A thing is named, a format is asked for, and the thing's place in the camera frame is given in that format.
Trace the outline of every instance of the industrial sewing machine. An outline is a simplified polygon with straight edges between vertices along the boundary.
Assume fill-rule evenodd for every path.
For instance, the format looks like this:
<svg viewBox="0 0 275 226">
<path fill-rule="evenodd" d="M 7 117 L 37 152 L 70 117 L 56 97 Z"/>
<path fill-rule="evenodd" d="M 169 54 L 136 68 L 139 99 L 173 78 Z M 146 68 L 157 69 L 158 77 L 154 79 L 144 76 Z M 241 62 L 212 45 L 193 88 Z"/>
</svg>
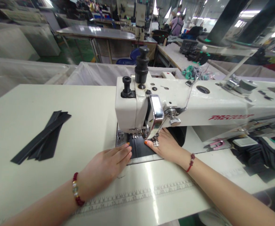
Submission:
<svg viewBox="0 0 275 226">
<path fill-rule="evenodd" d="M 135 26 L 130 26 L 127 24 L 127 26 L 122 27 L 122 30 L 135 34 L 136 40 L 144 41 L 146 5 L 139 4 L 139 3 L 136 4 L 135 16 L 136 16 Z"/>
<path fill-rule="evenodd" d="M 140 47 L 135 75 L 119 77 L 115 110 L 120 130 L 159 146 L 163 127 L 194 130 L 203 145 L 242 134 L 275 136 L 275 83 L 183 80 L 148 73 L 148 49 Z"/>
</svg>

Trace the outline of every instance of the stack of black leather pieces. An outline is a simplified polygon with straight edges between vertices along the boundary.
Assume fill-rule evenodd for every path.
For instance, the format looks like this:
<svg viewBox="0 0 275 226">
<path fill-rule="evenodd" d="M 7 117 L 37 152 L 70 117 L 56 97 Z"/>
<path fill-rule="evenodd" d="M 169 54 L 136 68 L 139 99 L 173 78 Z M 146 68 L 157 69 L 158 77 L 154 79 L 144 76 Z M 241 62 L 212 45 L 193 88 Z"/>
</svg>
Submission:
<svg viewBox="0 0 275 226">
<path fill-rule="evenodd" d="M 11 162 L 20 165 L 27 157 L 39 161 L 52 158 L 62 125 L 70 117 L 68 112 L 54 111 L 44 130 L 32 139 Z"/>
<path fill-rule="evenodd" d="M 252 137 L 256 145 L 239 147 L 234 144 L 232 153 L 246 165 L 244 168 L 249 176 L 257 174 L 265 183 L 275 178 L 275 149 L 262 137 Z"/>
</svg>

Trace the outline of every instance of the metal table leg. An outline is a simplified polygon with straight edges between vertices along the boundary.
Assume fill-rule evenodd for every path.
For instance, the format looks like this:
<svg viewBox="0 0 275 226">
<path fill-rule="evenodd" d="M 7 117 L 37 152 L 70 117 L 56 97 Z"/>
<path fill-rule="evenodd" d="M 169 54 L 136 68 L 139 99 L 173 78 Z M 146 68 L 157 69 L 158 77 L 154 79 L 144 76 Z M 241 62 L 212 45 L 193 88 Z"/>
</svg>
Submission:
<svg viewBox="0 0 275 226">
<path fill-rule="evenodd" d="M 154 63 L 153 63 L 153 67 L 155 67 L 155 62 L 156 62 L 156 56 L 158 54 L 158 49 L 157 46 L 155 47 L 155 53 L 154 53 Z"/>
<path fill-rule="evenodd" d="M 81 52 L 81 50 L 80 50 L 80 47 L 79 47 L 79 45 L 78 45 L 78 43 L 77 43 L 77 40 L 75 39 L 74 42 L 75 42 L 75 44 L 77 45 L 77 48 L 78 48 L 79 53 L 80 53 L 80 55 L 81 55 L 82 61 L 84 61 L 84 58 L 83 58 L 82 52 Z"/>
<path fill-rule="evenodd" d="M 71 51 L 71 49 L 70 49 L 70 47 L 69 47 L 69 45 L 68 45 L 68 43 L 67 43 L 67 41 L 66 41 L 66 38 L 65 38 L 64 36 L 62 36 L 62 38 L 63 38 L 65 44 L 67 45 L 67 48 L 68 48 L 68 50 L 69 50 L 69 52 L 70 52 L 70 54 L 71 54 L 71 56 L 72 56 L 72 59 L 74 60 L 74 63 L 76 64 L 74 55 L 73 55 L 73 53 L 72 53 L 72 51 Z"/>
<path fill-rule="evenodd" d="M 111 56 L 111 50 L 109 45 L 109 40 L 107 39 L 107 46 L 108 46 L 108 54 L 109 54 L 109 61 L 112 64 L 112 56 Z"/>
<path fill-rule="evenodd" d="M 90 44 L 91 44 L 91 47 L 92 47 L 93 55 L 94 55 L 94 57 L 96 58 L 96 62 L 98 63 L 99 60 L 98 60 L 98 58 L 97 58 L 97 54 L 96 54 L 96 51 L 95 51 L 95 48 L 94 48 L 92 39 L 89 39 L 89 41 L 90 41 Z"/>
</svg>

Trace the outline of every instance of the hand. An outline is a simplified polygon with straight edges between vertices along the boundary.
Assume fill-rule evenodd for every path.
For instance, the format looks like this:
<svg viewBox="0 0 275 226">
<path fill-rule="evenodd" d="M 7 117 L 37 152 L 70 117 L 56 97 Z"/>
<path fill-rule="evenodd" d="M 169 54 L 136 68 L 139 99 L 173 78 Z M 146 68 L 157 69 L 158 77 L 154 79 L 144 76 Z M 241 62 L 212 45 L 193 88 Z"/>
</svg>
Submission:
<svg viewBox="0 0 275 226">
<path fill-rule="evenodd" d="M 163 128 L 160 131 L 158 141 L 158 147 L 154 147 L 153 142 L 150 140 L 145 141 L 145 144 L 165 160 L 174 162 L 181 167 L 186 168 L 187 158 L 189 158 L 191 154 L 178 145 L 166 128 Z"/>
<path fill-rule="evenodd" d="M 120 147 L 98 153 L 78 174 L 79 195 L 87 201 L 106 189 L 122 172 L 132 156 L 132 147 Z"/>
</svg>

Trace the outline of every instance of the plastic bag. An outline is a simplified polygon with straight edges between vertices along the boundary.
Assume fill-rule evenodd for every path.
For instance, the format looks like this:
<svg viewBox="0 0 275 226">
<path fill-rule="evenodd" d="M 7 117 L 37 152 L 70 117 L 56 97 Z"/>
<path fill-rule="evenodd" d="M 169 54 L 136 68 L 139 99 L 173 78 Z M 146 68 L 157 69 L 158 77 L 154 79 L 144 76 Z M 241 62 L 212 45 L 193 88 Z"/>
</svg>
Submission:
<svg viewBox="0 0 275 226">
<path fill-rule="evenodd" d="M 187 68 L 184 68 L 182 75 L 189 80 L 195 80 L 199 76 L 199 80 L 210 80 L 214 78 L 215 73 L 208 71 L 207 66 L 204 65 L 199 67 L 190 65 Z"/>
</svg>

